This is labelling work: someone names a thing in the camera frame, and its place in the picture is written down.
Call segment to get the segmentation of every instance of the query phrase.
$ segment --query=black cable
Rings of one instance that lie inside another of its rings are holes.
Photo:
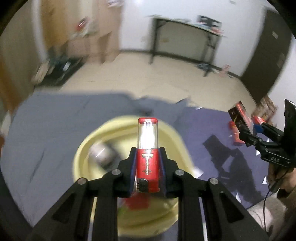
[[[275,185],[277,185],[278,182],[279,182],[280,180],[282,180],[282,179],[284,178],[284,176],[288,173],[288,170],[289,170],[289,169],[287,169],[287,171],[284,173],[284,175],[282,175],[281,178],[278,179],[278,180],[272,185],[272,187],[268,190],[268,193],[267,193],[266,196],[265,196],[265,199],[264,199],[264,202],[263,202],[263,221],[264,221],[264,230],[265,230],[265,232],[266,232],[266,221],[265,221],[265,202],[266,202],[266,199],[267,199],[267,197],[268,197],[268,194],[270,193],[270,190],[271,190]]]

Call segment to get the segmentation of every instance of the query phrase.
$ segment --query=dark brown door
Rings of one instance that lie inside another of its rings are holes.
[[[286,60],[291,36],[284,19],[267,10],[257,48],[241,78],[256,103],[260,102],[276,81]]]

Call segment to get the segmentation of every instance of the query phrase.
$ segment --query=beige floor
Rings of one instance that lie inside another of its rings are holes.
[[[255,103],[236,78],[221,78],[184,61],[149,55],[121,53],[112,63],[85,64],[61,88],[66,93],[130,92],[134,98],[152,96],[176,102],[189,97],[191,105],[227,111],[241,100],[247,111]]]

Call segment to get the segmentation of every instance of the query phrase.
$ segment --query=yellow basin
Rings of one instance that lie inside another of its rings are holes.
[[[126,159],[132,147],[137,147],[137,116],[114,118],[92,132],[78,148],[73,161],[74,181],[81,177],[88,180],[101,178],[106,172],[94,162],[88,162],[89,148],[95,142],[109,142]],[[170,125],[159,120],[158,143],[165,147],[169,159],[175,160],[180,169],[193,174],[192,160],[182,138]],[[127,208],[118,211],[118,234],[129,237],[151,237],[163,233],[178,220],[178,199],[151,198],[149,207],[142,210]]]

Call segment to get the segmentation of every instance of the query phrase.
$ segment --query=human hand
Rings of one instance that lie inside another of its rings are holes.
[[[273,184],[276,180],[280,179],[287,171],[287,168],[281,167],[277,172],[278,168],[276,165],[270,163],[268,167],[267,180]],[[287,174],[283,177],[280,189],[284,189],[287,193],[291,193],[296,187],[296,169],[291,167],[288,169]]]

